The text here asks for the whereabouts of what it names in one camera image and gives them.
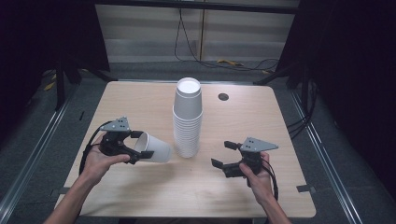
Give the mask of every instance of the human hand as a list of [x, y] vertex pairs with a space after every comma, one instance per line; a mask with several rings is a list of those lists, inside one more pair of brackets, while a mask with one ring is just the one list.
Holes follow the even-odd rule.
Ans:
[[[264, 151], [262, 151], [260, 154], [263, 159], [262, 165], [267, 169], [270, 169], [270, 155], [268, 155], [268, 153]], [[274, 197], [271, 189], [271, 176], [268, 174], [267, 171], [261, 169], [261, 171], [257, 175], [255, 175], [250, 167], [248, 167], [244, 163], [240, 163], [239, 168], [241, 169], [242, 173], [244, 173], [244, 175], [248, 178], [257, 203], [263, 205], [265, 202], [268, 201], [269, 198]]]
[[117, 156], [107, 156], [99, 150], [99, 144], [101, 143], [103, 136], [101, 134], [92, 144], [92, 149], [87, 156], [85, 161], [84, 171], [82, 176], [86, 177], [87, 180], [94, 186], [97, 185], [105, 173], [108, 171], [111, 165], [128, 161], [130, 159], [127, 154], [120, 154]]

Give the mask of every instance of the white cup stack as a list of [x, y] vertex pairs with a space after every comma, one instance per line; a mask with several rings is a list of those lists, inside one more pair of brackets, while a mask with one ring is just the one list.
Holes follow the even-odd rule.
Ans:
[[177, 155], [190, 158], [198, 153], [202, 124], [201, 84], [192, 77], [177, 83], [173, 106], [174, 138]]

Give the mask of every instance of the metal floor strip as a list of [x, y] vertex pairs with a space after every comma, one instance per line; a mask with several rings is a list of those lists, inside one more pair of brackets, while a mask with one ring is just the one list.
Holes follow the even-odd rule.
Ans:
[[33, 173], [35, 172], [35, 168], [37, 167], [42, 155], [45, 152], [45, 149], [56, 131], [61, 119], [64, 115], [65, 110], [68, 107], [68, 104], [73, 98], [78, 85], [74, 85], [72, 90], [70, 90], [69, 97], [65, 100], [64, 104], [56, 111], [52, 118], [49, 121], [49, 124], [46, 130], [41, 135], [40, 139], [38, 140], [35, 148], [32, 151], [27, 162], [23, 165], [20, 173], [18, 174], [17, 178], [14, 180], [10, 188], [8, 189], [7, 193], [4, 195], [3, 200], [0, 202], [0, 223], [6, 224], [11, 217], [11, 214], [17, 205], [18, 200], [20, 199], [21, 195], [23, 194], [24, 190], [27, 187], [27, 184], [32, 177]]
[[[294, 104], [297, 107], [298, 113], [300, 114], [301, 118], [304, 118], [304, 111], [302, 108], [302, 101], [300, 96], [297, 94], [296, 91], [290, 91], [291, 97], [294, 101]], [[353, 224], [360, 224], [362, 223], [361, 217], [357, 209], [355, 208], [352, 199], [350, 198], [347, 190], [341, 181], [340, 176], [338, 175], [337, 171], [335, 170], [334, 166], [332, 165], [332, 160], [330, 159], [329, 155], [327, 154], [326, 148], [323, 145], [322, 141], [319, 138], [318, 132], [315, 130], [314, 125], [312, 122], [308, 122], [305, 128], [308, 132], [309, 137], [315, 147], [316, 152], [318, 153], [318, 157], [323, 165], [323, 168], [329, 177], [329, 180], [332, 184], [332, 187], [335, 191], [335, 194], [340, 201], [341, 206], [343, 207], [346, 217], [349, 220], [349, 223]]]

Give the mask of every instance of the light wood tabletop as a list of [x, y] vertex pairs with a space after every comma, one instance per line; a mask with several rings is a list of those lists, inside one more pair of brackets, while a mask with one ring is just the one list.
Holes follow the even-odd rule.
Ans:
[[[176, 83], [110, 82], [92, 118], [64, 186], [78, 177], [82, 151], [104, 122], [127, 117], [132, 130], [144, 131], [174, 146], [173, 112]], [[220, 93], [229, 95], [227, 101]], [[288, 217], [316, 213], [305, 185], [288, 130], [274, 92], [269, 87], [202, 84], [203, 122], [200, 149], [189, 159], [173, 153], [168, 163], [138, 161], [116, 164], [93, 188], [83, 216], [99, 217], [265, 217], [242, 177], [226, 178], [211, 164], [241, 160], [239, 151], [224, 141], [243, 143], [248, 136], [279, 146], [270, 150], [276, 173], [279, 203]], [[133, 148], [134, 142], [125, 145]]]

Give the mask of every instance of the person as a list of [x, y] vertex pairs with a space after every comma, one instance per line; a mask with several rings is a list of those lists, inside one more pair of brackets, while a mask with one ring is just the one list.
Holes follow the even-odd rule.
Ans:
[[[99, 150], [99, 143], [102, 141], [104, 135], [104, 133], [100, 135], [92, 144], [92, 149], [85, 162], [84, 171], [44, 223], [74, 223], [88, 194], [100, 182], [110, 166], [130, 159], [129, 155], [126, 154], [112, 157], [104, 155]], [[267, 161], [263, 161], [262, 165], [268, 168], [269, 154], [261, 152], [261, 155], [262, 159]], [[256, 201], [267, 214], [270, 223], [290, 223], [273, 195], [270, 175], [263, 169], [257, 175], [254, 175], [251, 169], [244, 163], [240, 163], [239, 168], [249, 179]]]
[[[264, 151], [261, 152], [262, 165], [269, 169], [270, 155]], [[265, 214], [268, 216], [270, 223], [289, 224], [291, 223], [282, 207], [277, 202], [271, 189], [271, 176], [262, 169], [257, 175], [244, 163], [239, 164], [239, 169], [248, 178], [256, 202], [262, 206]]]

